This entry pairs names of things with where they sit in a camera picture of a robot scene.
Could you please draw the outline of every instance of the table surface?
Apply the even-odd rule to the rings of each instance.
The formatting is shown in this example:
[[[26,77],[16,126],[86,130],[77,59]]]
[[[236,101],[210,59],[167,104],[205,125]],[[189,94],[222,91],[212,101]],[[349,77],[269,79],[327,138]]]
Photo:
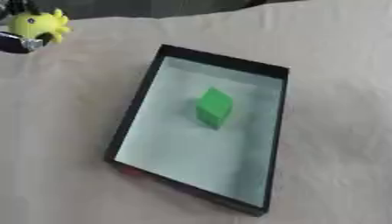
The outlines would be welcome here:
[[[391,21],[389,0],[313,0],[75,21],[61,45],[1,53],[2,221],[391,223]],[[102,162],[163,43],[291,68],[271,208],[262,218]]]

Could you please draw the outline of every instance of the black box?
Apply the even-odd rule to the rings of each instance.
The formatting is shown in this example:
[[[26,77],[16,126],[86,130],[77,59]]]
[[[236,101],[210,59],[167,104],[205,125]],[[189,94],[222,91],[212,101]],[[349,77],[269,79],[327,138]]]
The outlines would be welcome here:
[[[105,155],[212,202],[269,211],[289,69],[163,45]],[[210,87],[234,99],[218,130],[195,118]]]

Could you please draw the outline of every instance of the dark background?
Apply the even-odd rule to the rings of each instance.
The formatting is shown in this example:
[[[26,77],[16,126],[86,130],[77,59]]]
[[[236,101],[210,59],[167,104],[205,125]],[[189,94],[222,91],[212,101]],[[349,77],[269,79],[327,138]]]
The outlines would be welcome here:
[[[45,11],[54,7],[72,18],[148,17],[165,18],[235,11],[266,2],[294,0],[35,0]]]

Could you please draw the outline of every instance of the white cloth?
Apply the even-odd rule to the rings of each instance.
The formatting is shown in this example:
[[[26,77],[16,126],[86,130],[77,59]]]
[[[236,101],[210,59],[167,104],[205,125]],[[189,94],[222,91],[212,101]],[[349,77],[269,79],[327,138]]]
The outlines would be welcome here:
[[[392,1],[72,24],[61,45],[0,54],[2,223],[392,222]],[[266,216],[213,206],[102,162],[162,43],[291,67]]]

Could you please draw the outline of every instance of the green cube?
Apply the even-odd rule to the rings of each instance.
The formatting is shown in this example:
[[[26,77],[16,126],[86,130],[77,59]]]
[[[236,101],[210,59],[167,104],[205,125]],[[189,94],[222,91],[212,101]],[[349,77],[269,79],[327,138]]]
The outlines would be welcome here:
[[[211,87],[198,99],[196,115],[203,123],[217,130],[227,120],[232,108],[233,99]]]

